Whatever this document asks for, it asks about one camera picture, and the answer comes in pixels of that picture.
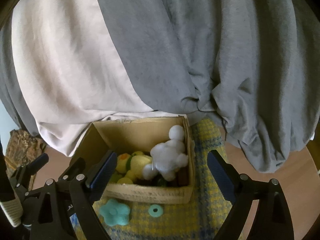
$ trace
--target yellow plush toy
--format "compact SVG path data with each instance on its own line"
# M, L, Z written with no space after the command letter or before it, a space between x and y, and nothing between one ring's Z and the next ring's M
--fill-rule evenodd
M152 163L152 157L147 155L136 155L131 158L130 170L138 179L144 179L142 170L144 166Z
M118 171L119 173L122 174L126 174L127 172L127 168L126 168L126 164L127 161L129 160L129 158L131 158L130 154L124 153L118 156L118 163L116 166L116 171Z
M151 163L152 157L144 155L141 151L136 151L132 155L124 153L118 156L116 170L119 173L125 174L124 178L130 179L135 183L137 179L144 179L142 174L143 168ZM124 178L120 179L117 183L123 183Z
M119 179L117 183L118 184L133 184L133 181L129 178L124 177L124 178Z

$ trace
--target white cotton ball toy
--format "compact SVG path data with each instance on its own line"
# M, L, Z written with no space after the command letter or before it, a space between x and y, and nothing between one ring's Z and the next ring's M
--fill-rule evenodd
M171 140L183 141L184 140L184 129L181 125L174 125L169 130L169 138Z
M167 146L174 147L178 152L184 153L186 151L186 147L183 142L177 140L169 140L165 143Z
M147 164L142 170L142 176L145 180L152 180L158 174L159 171L157 169L152 169L152 164Z
M160 143L154 146L150 155L152 162L162 177L167 181L172 181L176 177L176 171L188 165L188 156L181 153L176 147L168 146L166 143ZM146 168L146 177L149 176L150 168Z
M182 167L186 167L187 165L188 165L188 156L183 153L180 153L177 158L177 166L179 168L182 168Z

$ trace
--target white sheet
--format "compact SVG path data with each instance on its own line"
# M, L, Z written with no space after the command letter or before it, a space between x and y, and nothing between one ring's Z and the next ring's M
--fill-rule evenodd
M40 135L67 156L90 122L171 115L152 112L134 91L97 0L20 0L12 53Z

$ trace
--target metal screw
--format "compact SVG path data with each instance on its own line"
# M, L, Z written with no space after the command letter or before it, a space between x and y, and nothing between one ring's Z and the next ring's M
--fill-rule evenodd
M247 174L241 174L241 175L240 175L240 179L242 179L242 180L247 180L247 179L249 179L249 177L248 177Z
M45 183L49 186L53 183L53 179L48 179Z
M277 179L271 179L271 183L273 185L278 185L279 184L279 181Z
M77 176L76 176L76 179L77 180L83 180L84 179L84 175L83 174L78 174Z

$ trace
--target black clamp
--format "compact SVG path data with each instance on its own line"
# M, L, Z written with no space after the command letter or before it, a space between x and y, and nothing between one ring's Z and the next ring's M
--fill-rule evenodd
M116 153L108 151L98 164L83 174L85 162L78 158L57 182L48 179L43 187L31 191L26 190L29 168L25 172L23 168L17 170L10 181L16 186L24 210L21 221L29 229L28 239L76 240L69 218L76 213L87 240L110 240L92 205L101 198L116 164Z
M239 174L216 150L208 153L207 164L223 197L232 203L214 240L239 238L253 200L259 205L247 240L294 240L289 207L277 179L262 182Z

